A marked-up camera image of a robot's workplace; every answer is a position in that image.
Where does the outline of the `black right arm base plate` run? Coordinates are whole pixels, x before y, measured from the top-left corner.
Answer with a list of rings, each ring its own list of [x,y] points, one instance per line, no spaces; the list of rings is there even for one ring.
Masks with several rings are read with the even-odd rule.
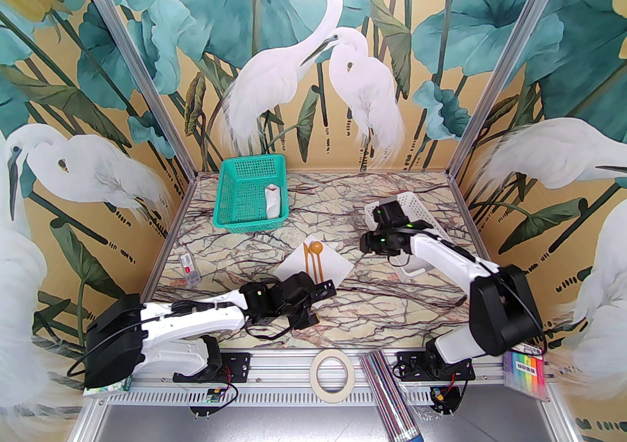
[[[448,364],[435,352],[405,350],[396,353],[396,360],[392,372],[403,382],[464,382],[476,379],[472,359]]]

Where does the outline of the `black round mount plate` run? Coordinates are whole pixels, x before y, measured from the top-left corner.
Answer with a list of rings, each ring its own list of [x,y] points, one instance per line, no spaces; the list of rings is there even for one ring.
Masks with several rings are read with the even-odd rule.
[[[453,415],[459,405],[463,401],[464,393],[468,386],[468,382],[464,381],[463,386],[455,386],[453,383],[448,385],[449,388],[448,394],[446,395],[446,401],[440,405],[434,405],[433,402],[431,404],[431,408],[435,413],[443,416]]]

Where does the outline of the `small clear box red label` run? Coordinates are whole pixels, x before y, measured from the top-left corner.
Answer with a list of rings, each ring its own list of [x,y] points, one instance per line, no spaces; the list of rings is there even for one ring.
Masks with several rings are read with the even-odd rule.
[[[181,254],[179,261],[184,270],[184,277],[188,287],[197,287],[201,282],[201,274],[195,265],[193,256],[190,253]]]

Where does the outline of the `green plastic mesh basket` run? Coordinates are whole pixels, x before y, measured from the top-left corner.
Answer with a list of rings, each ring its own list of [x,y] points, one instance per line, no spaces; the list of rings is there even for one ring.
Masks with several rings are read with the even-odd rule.
[[[278,190],[278,214],[269,217],[266,188]],[[213,225],[229,233],[280,229],[289,215],[287,168],[282,154],[234,157],[221,165]]]

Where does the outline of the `aluminium frame post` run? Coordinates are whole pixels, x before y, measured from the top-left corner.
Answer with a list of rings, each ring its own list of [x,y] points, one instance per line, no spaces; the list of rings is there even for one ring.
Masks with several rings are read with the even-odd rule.
[[[136,47],[132,37],[128,33],[127,26],[124,24],[123,18],[118,11],[114,0],[93,0],[98,11],[103,18],[108,31],[116,42],[116,45],[123,57],[128,69],[139,87],[142,95],[147,102],[148,107],[153,112],[155,119],[164,132],[166,139],[170,142],[174,149],[175,155],[182,166],[182,171],[191,182],[197,176],[197,169],[182,142],[177,130],[174,127],[172,119],[166,109],[166,106],[158,93],[158,90],[149,75],[149,72],[140,57],[138,48]]]
[[[470,153],[472,144],[479,137],[479,131],[483,127],[484,122],[486,122],[493,103],[506,86],[506,82],[514,75],[515,66],[519,62],[520,57],[522,57],[522,53],[525,51],[531,34],[540,21],[548,2],[549,0],[526,0],[520,16],[515,22],[513,30],[497,60],[495,70],[492,72],[470,118],[470,122],[446,167],[446,178],[449,183],[455,180],[464,160]]]

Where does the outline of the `colourful cartoon print box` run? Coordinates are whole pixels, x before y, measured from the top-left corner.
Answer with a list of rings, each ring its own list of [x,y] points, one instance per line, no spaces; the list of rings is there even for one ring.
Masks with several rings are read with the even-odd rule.
[[[108,386],[97,388],[85,388],[83,390],[84,398],[106,398],[112,395],[125,394],[130,391],[132,384],[132,375],[126,377],[124,380],[115,382]]]

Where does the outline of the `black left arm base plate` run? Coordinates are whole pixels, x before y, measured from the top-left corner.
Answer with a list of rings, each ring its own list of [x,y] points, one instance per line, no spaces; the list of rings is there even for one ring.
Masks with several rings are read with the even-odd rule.
[[[247,352],[222,352],[208,357],[208,365],[194,375],[174,373],[172,380],[179,384],[245,383],[248,380],[251,354]]]

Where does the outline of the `white perforated plastic tray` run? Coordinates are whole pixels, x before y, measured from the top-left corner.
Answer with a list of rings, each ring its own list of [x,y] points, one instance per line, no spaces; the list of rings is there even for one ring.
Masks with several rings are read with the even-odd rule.
[[[410,219],[410,221],[426,221],[432,225],[433,229],[435,229],[440,236],[453,243],[453,240],[448,236],[448,233],[423,205],[417,195],[410,191],[381,198],[378,201],[365,205],[363,208],[363,218],[368,230],[374,231],[378,226],[378,223],[374,218],[374,210],[376,207],[391,201],[398,201],[403,213]],[[414,256],[410,257],[407,254],[401,254],[401,256],[394,257],[390,263],[393,265],[393,270],[396,273],[396,276],[398,276],[398,279],[402,282],[408,282],[410,279],[421,276],[433,268],[433,266],[429,263],[421,261]]]

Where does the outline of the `beige masking tape roll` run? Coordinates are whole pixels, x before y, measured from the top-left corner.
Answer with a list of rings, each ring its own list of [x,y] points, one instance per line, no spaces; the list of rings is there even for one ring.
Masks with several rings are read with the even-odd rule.
[[[346,373],[346,382],[344,386],[336,392],[329,392],[324,389],[318,379],[318,371],[323,362],[328,359],[334,359],[340,362]],[[328,404],[339,404],[345,401],[354,390],[355,386],[355,368],[347,354],[338,349],[324,349],[320,351],[312,360],[309,371],[309,382],[313,393],[321,401]]]

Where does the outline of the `white paper napkin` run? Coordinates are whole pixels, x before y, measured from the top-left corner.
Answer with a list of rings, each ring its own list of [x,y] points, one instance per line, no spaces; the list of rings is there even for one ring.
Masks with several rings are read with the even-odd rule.
[[[295,250],[287,258],[285,258],[278,267],[275,268],[273,275],[280,279],[280,281],[284,281],[288,279],[290,276],[293,276],[297,273],[307,273],[305,272],[305,263],[304,263],[304,250],[303,250],[303,242],[306,242],[308,245],[313,241],[320,241],[323,245],[323,252],[321,254],[322,268],[323,268],[323,278],[324,281],[332,280],[336,286],[343,282],[345,277],[352,271],[354,267],[354,263],[348,261],[345,257],[341,256],[338,252],[334,250],[335,244],[325,243],[321,240],[318,240],[315,236],[309,235],[305,240],[300,241],[296,244]],[[309,260],[310,279],[314,281],[314,274],[311,266],[311,260]]]

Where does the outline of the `rolled white napkin bundle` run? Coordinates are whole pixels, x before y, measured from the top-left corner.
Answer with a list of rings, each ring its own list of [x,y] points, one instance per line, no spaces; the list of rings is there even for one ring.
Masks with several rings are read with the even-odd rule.
[[[265,211],[267,220],[277,220],[282,216],[282,187],[270,183],[265,189]]]

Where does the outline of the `aluminium slotted table rail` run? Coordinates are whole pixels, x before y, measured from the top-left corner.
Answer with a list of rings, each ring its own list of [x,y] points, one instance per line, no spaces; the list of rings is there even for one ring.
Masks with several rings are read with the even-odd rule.
[[[171,377],[156,373],[143,373],[132,379],[130,391],[96,400],[97,406],[157,406],[177,408],[215,409],[229,403],[243,407],[314,407],[327,408],[331,404],[316,397],[309,382],[309,371],[318,349],[251,349],[249,351],[248,380],[226,387],[221,383],[179,384]],[[503,359],[482,357],[473,360],[476,379],[467,381],[473,386],[504,386]],[[430,388],[437,386],[463,386],[456,382],[403,382],[399,389],[410,405],[426,405],[430,401]],[[210,388],[225,388],[220,403],[205,402]]]

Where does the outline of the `glittery pencil bundle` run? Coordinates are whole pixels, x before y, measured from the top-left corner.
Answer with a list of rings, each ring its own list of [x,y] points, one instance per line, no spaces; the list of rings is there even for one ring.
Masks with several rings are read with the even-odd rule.
[[[375,397],[389,442],[425,442],[383,351],[370,351],[359,361]]]

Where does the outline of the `coloured sticky notes pack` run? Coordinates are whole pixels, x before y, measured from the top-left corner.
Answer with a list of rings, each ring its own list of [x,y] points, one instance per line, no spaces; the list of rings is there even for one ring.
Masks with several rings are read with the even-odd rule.
[[[547,401],[544,365],[540,348],[524,343],[515,345],[503,354],[504,386],[537,401]]]

